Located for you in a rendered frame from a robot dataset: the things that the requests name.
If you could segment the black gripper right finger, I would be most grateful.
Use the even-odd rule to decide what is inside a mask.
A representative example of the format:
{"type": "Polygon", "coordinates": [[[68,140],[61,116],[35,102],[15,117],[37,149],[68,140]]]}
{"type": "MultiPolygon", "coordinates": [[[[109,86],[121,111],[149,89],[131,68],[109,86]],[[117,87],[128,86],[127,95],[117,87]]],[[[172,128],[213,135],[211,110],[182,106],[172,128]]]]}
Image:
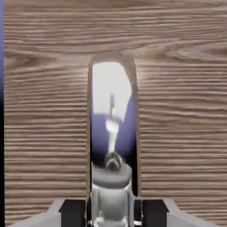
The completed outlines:
{"type": "Polygon", "coordinates": [[[171,199],[143,200],[142,227],[220,227],[180,210],[171,199]]]}

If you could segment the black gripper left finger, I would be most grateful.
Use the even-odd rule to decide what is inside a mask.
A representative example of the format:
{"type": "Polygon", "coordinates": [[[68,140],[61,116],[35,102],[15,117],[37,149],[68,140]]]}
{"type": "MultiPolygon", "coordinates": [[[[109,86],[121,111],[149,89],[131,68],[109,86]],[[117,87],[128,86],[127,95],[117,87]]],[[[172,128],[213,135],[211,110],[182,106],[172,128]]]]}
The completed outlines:
{"type": "Polygon", "coordinates": [[[56,199],[46,212],[8,227],[85,227],[86,200],[56,199]]]}

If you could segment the shiny curved metal handle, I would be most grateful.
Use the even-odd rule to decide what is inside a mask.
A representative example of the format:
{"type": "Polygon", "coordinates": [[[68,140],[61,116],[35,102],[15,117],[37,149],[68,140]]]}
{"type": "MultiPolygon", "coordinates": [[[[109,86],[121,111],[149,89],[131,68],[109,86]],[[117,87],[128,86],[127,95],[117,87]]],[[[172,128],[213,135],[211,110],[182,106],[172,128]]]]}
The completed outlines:
{"type": "Polygon", "coordinates": [[[95,55],[88,69],[90,227],[134,227],[141,221],[138,98],[133,58],[95,55]]]}

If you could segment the light wood cabinet door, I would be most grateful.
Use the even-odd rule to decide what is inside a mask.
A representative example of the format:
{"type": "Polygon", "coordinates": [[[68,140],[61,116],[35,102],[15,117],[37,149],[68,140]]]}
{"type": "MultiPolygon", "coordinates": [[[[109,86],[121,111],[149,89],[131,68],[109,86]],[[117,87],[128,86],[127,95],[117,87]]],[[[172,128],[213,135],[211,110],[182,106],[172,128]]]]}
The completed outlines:
{"type": "Polygon", "coordinates": [[[88,193],[88,65],[134,59],[139,193],[227,227],[227,0],[3,0],[5,225],[88,193]]]}

